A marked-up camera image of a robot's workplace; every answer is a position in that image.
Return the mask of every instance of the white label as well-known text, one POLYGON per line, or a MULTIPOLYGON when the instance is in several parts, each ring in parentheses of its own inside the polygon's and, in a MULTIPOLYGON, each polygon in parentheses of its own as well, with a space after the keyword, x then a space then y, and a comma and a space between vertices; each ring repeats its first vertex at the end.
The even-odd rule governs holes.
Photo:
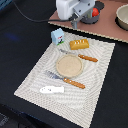
POLYGON ((64 93, 64 87, 45 86, 40 89, 40 92, 46 94, 64 93))

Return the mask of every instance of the bread slice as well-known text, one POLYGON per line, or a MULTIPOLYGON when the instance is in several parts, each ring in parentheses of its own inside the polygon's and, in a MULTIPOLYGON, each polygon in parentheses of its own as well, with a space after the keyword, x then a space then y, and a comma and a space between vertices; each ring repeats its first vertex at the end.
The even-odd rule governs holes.
POLYGON ((89 48, 89 43, 87 39, 70 41, 71 50, 89 48))

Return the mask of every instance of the fork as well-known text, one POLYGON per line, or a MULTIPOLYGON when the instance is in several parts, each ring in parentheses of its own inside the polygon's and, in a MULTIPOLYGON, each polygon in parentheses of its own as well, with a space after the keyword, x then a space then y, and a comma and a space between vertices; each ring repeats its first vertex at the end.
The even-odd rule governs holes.
POLYGON ((68 78, 61 78, 58 75, 54 74, 53 72, 50 72, 50 71, 47 71, 46 70, 44 74, 47 75, 49 78, 52 78, 52 79, 61 79, 64 82, 69 83, 71 85, 74 85, 76 87, 79 87, 79 88, 82 88, 82 89, 85 88, 85 85, 83 85, 81 83, 78 83, 78 82, 75 82, 75 81, 72 81, 72 80, 70 80, 68 78))

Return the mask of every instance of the wooden plate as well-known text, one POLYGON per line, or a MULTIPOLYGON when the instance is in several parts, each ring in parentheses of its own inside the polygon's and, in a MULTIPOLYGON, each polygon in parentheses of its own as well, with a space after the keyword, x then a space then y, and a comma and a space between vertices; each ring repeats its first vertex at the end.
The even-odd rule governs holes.
POLYGON ((56 69, 63 77, 76 77, 83 71, 83 62, 79 57, 67 54, 57 60, 56 69))

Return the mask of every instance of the small bowl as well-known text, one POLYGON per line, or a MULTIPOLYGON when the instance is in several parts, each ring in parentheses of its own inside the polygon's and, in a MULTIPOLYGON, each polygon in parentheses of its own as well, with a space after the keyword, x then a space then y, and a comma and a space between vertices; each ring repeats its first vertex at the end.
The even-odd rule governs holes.
POLYGON ((116 11, 116 15, 119 25, 125 30, 128 30, 128 4, 119 7, 116 11))

